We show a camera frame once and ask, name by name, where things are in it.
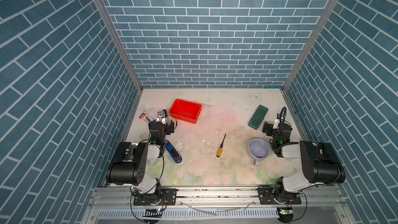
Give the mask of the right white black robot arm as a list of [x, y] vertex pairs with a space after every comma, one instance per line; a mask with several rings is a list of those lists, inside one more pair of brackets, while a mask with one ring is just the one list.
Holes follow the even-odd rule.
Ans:
[[271, 149], [277, 157], [301, 161], [299, 171], [276, 181], [272, 196], [279, 204], [298, 204], [301, 202], [299, 194], [303, 190], [320, 185], [341, 184], [346, 179], [343, 166], [330, 143], [292, 142], [291, 131], [291, 125], [285, 122], [265, 122], [262, 130], [271, 137]]

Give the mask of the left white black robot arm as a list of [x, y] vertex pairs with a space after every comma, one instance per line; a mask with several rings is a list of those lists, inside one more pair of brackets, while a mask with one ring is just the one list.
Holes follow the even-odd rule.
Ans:
[[129, 185], [134, 194], [160, 198], [160, 179], [147, 174], [147, 159], [164, 158], [166, 136], [174, 133], [176, 127], [176, 121], [161, 118], [148, 123], [149, 138], [138, 144], [119, 143], [106, 171], [106, 182]]

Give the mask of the yellow handled black screwdriver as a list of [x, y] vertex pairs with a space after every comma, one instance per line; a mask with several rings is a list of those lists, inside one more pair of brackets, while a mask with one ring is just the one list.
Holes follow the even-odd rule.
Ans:
[[217, 157], [217, 158], [220, 158], [220, 157], [221, 157], [225, 139], [226, 139], [226, 134], [224, 135], [223, 140], [222, 140], [222, 142], [221, 142], [221, 144], [220, 144], [220, 146], [219, 146], [219, 149], [218, 149], [218, 151], [217, 151], [217, 154], [216, 154], [216, 157]]

